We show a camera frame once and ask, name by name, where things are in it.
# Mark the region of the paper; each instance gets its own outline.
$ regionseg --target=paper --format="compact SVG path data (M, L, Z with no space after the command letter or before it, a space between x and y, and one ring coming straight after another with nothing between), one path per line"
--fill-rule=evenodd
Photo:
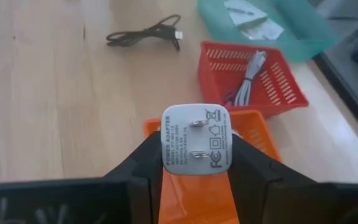
M266 13L244 0L228 0L224 2L224 6L236 27L258 20L263 22L267 18Z
M277 40L284 28L271 19L241 32L251 40Z

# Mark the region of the teal tray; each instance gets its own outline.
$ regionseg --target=teal tray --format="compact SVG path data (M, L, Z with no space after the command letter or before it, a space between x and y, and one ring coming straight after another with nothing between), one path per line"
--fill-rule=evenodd
M240 33L224 0L198 0L198 10L212 39L280 49L288 61L305 62L334 45L337 37L307 0L247 0L285 30L277 40L250 40Z

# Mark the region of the red plastic basket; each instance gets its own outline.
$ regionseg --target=red plastic basket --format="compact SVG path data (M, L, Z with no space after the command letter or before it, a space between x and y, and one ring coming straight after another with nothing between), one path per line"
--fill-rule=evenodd
M249 105L224 105L227 95L237 93L244 79L247 63L257 50L266 51L267 58L252 81ZM259 110L267 118L309 105L278 49L202 42L198 78L204 102L224 105L229 111Z

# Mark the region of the wooden table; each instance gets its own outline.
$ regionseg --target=wooden table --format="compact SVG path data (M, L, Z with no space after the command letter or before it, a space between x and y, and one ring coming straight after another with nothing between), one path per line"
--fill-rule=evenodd
M182 15L181 52L105 36ZM194 0L0 0L0 182L101 176L170 106L202 102ZM293 65L310 107L268 121L285 164L316 179L358 182L358 124L313 63Z

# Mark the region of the orange plastic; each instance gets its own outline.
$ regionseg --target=orange plastic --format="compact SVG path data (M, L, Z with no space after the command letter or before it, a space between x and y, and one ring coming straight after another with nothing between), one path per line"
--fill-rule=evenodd
M247 63L257 50L266 51L267 59L252 81L249 106L224 105L225 97L238 91ZM259 110L268 118L309 105L278 49L202 42L198 80L205 103L224 105L229 111Z
M232 128L244 140L280 161L259 111L230 112L230 118ZM148 120L145 136L157 131L160 124L159 119ZM227 173L179 176L164 169L160 223L239 223Z

